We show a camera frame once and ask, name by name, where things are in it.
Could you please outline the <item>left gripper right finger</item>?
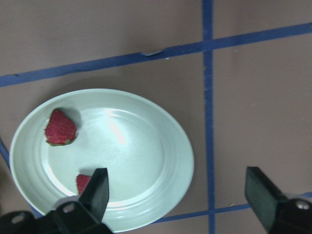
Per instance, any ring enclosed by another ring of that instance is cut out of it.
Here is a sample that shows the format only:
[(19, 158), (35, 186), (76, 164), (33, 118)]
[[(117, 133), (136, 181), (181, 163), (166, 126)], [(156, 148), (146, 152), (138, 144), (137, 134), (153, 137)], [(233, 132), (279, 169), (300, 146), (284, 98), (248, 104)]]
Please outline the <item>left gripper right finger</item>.
[(310, 234), (312, 203), (283, 193), (258, 167), (247, 167), (245, 198), (268, 234)]

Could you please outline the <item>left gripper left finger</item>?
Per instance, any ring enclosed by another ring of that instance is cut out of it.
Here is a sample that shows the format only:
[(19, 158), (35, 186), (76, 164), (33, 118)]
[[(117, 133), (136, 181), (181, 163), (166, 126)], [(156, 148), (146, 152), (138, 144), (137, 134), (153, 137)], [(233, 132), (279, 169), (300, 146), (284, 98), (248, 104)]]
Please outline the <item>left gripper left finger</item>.
[(61, 199), (47, 215), (38, 219), (28, 211), (15, 211), (0, 217), (2, 234), (111, 234), (102, 223), (109, 201), (106, 168), (94, 171), (79, 196)]

